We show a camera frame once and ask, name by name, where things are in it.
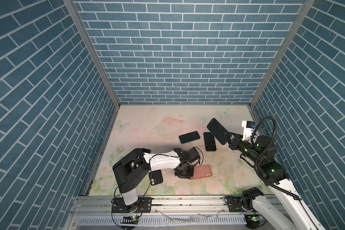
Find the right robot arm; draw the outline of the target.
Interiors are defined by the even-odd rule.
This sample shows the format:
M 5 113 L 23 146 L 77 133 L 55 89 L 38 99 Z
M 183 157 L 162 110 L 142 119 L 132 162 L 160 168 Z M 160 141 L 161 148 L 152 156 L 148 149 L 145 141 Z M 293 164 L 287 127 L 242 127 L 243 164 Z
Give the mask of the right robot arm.
M 232 150 L 250 165 L 260 180 L 274 193 L 287 212 L 282 214 L 257 188 L 243 192 L 241 202 L 245 210 L 261 214 L 277 230 L 323 230 L 325 227 L 307 207 L 284 168 L 274 159 L 274 136 L 259 136 L 254 143 L 243 140 L 241 135 L 224 132 Z

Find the black phone case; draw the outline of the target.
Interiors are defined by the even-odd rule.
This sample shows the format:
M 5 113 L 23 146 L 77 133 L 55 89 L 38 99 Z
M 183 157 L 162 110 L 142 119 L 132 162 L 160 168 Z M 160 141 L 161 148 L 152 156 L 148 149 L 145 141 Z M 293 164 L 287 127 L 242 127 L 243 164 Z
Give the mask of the black phone case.
M 205 143 L 205 150 L 207 152 L 209 151 L 216 151 L 216 143 L 215 143 L 215 137 L 211 132 L 204 132 L 204 143 Z
M 149 181 L 151 186 L 156 186 L 163 183 L 163 174 L 161 170 L 149 172 Z

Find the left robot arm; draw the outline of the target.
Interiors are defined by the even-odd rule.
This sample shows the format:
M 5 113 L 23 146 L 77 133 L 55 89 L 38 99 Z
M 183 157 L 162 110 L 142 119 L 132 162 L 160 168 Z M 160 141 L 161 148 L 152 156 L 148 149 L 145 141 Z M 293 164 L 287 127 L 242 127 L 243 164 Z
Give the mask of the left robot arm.
M 147 174 L 173 169 L 175 176 L 191 179 L 195 166 L 203 163 L 202 157 L 196 147 L 187 150 L 174 148 L 166 153 L 152 153 L 143 148 L 132 150 L 112 167 L 124 204 L 130 206 L 140 202 L 137 186 Z

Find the pink phone case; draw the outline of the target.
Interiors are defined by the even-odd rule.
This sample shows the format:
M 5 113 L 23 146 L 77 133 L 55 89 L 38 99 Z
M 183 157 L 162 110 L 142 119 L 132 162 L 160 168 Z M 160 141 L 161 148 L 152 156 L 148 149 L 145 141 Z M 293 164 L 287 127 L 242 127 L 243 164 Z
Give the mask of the pink phone case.
M 212 170 L 209 164 L 196 165 L 194 167 L 194 174 L 191 180 L 202 179 L 212 176 Z

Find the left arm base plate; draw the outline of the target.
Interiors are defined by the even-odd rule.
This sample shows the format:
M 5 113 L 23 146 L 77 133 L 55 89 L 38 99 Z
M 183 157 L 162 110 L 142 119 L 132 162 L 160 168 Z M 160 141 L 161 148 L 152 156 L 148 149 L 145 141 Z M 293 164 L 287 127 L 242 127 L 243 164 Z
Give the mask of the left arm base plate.
M 137 201 L 134 204 L 126 205 L 122 197 L 114 199 L 112 206 L 113 213 L 150 213 L 152 205 L 151 197 L 144 197 L 141 201 Z

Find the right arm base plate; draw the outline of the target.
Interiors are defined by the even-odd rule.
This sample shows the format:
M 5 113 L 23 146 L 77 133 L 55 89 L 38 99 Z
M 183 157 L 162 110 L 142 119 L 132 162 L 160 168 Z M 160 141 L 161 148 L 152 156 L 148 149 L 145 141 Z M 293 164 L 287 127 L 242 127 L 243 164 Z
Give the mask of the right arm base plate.
M 224 196 L 222 200 L 227 205 L 229 212 L 256 212 L 253 208 L 252 202 L 259 197 L 266 197 L 266 196 Z

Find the blue phone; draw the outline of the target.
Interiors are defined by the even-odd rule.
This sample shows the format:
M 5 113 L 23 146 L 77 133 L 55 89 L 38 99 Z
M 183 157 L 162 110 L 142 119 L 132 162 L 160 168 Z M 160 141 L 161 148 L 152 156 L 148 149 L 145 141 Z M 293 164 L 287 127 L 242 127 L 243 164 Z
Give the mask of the blue phone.
M 228 130 L 217 119 L 211 119 L 207 125 L 207 129 L 213 134 L 221 145 L 225 145 L 228 142 Z

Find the black phone purple edge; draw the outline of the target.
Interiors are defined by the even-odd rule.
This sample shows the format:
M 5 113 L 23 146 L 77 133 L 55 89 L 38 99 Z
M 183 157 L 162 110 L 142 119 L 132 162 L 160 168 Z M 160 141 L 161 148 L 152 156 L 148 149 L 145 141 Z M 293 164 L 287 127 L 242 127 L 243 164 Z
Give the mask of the black phone purple edge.
M 186 143 L 196 141 L 199 139 L 200 139 L 200 135 L 197 131 L 193 131 L 193 132 L 186 133 L 179 136 L 179 140 L 181 144 L 186 144 Z

